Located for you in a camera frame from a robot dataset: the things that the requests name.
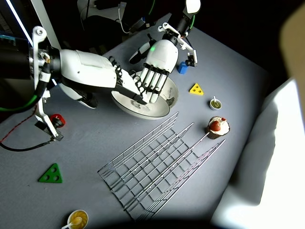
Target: small cup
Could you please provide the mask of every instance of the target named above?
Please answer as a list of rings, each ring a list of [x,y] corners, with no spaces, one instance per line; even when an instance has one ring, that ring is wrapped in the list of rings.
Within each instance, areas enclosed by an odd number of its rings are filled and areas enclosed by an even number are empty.
[[[84,210],[76,210],[76,211],[72,212],[72,213],[69,215],[69,217],[68,217],[67,223],[68,223],[68,224],[71,223],[71,217],[72,217],[72,215],[73,215],[75,212],[78,212],[78,211],[81,211],[81,212],[83,212],[84,214],[87,215],[87,223],[83,226],[83,228],[85,228],[85,227],[88,225],[89,216],[88,216],[87,212],[84,211]]]
[[[220,110],[220,109],[222,108],[222,106],[223,106],[223,104],[222,104],[218,99],[216,99],[216,102],[219,104],[219,107],[218,107],[218,108],[215,107],[215,106],[213,106],[213,104],[214,104],[214,99],[212,99],[212,100],[210,101],[210,108],[211,108],[212,110],[215,110],[215,111]]]

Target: wire rack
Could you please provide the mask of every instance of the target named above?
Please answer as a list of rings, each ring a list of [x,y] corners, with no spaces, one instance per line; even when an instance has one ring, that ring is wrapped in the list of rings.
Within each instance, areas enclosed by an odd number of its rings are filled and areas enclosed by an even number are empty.
[[[207,134],[188,147],[182,137],[194,123],[176,133],[173,126],[178,113],[98,171],[134,220],[153,217],[225,142],[196,154],[193,149]]]

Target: spoon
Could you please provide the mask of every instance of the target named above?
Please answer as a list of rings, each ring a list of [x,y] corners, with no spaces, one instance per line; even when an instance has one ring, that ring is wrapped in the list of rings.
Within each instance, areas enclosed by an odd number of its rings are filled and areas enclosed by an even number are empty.
[[[218,104],[218,102],[216,101],[215,96],[214,96],[214,105],[215,105],[215,107],[219,107],[219,104]]]
[[[62,227],[61,229],[65,229],[65,228],[68,228],[69,226],[73,226],[73,225],[79,225],[81,223],[81,221],[82,221],[81,217],[76,217],[69,224]]]

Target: yellow sauce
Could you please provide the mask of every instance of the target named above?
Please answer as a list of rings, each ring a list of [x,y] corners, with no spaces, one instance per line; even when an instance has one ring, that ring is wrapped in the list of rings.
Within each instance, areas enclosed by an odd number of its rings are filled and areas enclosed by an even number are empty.
[[[71,216],[71,219],[70,219],[70,222],[75,219],[76,217],[81,217],[82,218],[82,221],[79,225],[73,225],[71,226],[71,228],[73,229],[83,229],[86,225],[87,225],[87,222],[88,222],[88,217],[86,215],[86,213],[84,213],[83,211],[77,211],[75,212],[72,216]]]

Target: green triangle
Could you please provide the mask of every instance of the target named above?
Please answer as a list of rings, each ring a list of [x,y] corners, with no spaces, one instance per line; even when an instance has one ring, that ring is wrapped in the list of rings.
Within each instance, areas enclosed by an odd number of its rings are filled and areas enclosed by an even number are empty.
[[[58,165],[56,163],[53,164],[38,181],[44,183],[62,183],[61,172]]]

